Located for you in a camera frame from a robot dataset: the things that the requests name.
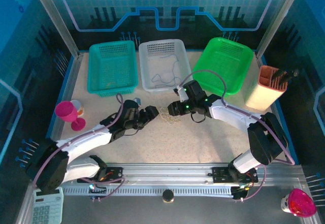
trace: white basket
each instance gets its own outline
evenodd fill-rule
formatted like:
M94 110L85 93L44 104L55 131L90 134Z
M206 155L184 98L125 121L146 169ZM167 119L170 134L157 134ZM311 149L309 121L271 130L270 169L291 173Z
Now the white basket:
M150 93L168 93L191 73L181 40L158 40L139 46L141 80Z

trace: pink cup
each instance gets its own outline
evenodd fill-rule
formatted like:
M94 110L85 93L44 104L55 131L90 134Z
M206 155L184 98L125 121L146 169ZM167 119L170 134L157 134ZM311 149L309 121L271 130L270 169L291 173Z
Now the pink cup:
M66 122L73 122L78 117L77 109L70 101L62 101L55 107L55 115Z

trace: glass panel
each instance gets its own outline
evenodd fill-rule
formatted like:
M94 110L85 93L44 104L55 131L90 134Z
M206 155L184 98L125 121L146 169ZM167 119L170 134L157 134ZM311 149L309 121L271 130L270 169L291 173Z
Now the glass panel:
M255 49L282 0L54 0L79 49L96 43L181 39L204 49L225 37Z
M280 105L306 177L325 176L325 0L295 0L280 29L265 52L268 65L292 71L299 69ZM309 178L311 190L324 199L317 177ZM324 207L319 213L325 221Z
M39 0L0 2L0 216L13 223L30 182L22 140L46 137L70 54Z

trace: pen holder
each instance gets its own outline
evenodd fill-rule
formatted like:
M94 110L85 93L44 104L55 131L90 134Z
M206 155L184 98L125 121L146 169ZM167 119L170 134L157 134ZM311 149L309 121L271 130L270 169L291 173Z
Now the pen holder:
M279 69L261 66L258 78L252 82L244 99L246 106L265 111L286 91L288 82L279 86L283 75L272 80L272 76L277 70Z

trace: plastic basket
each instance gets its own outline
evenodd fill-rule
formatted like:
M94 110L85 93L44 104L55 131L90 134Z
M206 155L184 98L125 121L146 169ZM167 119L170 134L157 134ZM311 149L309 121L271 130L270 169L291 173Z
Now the plastic basket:
M138 86L136 50L133 41L92 45L89 49L89 93L101 97L133 93Z
M184 43L159 40L139 46L143 89L150 93L168 93L191 73Z
M236 94L245 80L253 55L253 51L247 46L224 38L213 38L193 71L209 69L217 72L227 85L226 95ZM223 94L223 83L215 75L201 72L194 74L193 78L203 89L217 95Z

